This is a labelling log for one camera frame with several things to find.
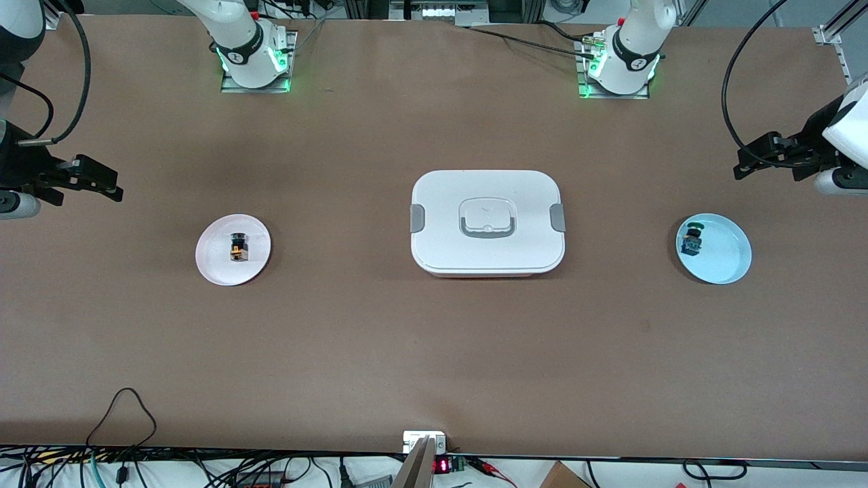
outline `white plate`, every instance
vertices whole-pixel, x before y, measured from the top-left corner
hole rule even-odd
[[[247,260],[232,261],[232,234],[247,234]],[[262,271],[271,253],[271,235],[265,224],[250,215],[221,217],[205,229],[196,244],[196,266],[206,280],[232,287],[250,281]]]
[[[691,256],[681,252],[681,242],[687,234],[687,224],[705,226],[700,239],[700,253]],[[695,277],[715,285],[727,285],[740,280],[751,266],[753,253],[745,232],[726,217],[717,214],[697,214],[685,220],[675,236],[675,252],[681,264]]]

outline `light blue plate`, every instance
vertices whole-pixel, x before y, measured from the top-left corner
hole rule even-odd
[[[681,242],[687,234],[687,224],[705,226],[700,239],[700,253],[691,256],[681,252]],[[695,277],[715,285],[728,285],[740,280],[751,266],[753,253],[745,231],[726,217],[717,214],[697,214],[685,220],[675,236],[675,252],[681,264]]]

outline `gray latch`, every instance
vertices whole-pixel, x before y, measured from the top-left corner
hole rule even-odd
[[[425,207],[418,203],[410,205],[410,234],[425,228]]]
[[[567,232],[567,222],[563,219],[563,205],[556,203],[549,207],[551,228],[557,232]]]

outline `red digital display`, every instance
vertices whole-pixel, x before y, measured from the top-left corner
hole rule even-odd
[[[434,460],[434,465],[431,467],[431,472],[434,474],[447,474],[452,472],[451,463],[448,456],[437,458]]]

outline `white food container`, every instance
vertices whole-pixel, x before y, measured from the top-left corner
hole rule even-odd
[[[413,259],[435,276],[551,271],[563,259],[565,231],[561,192],[539,171],[432,171],[413,187]]]

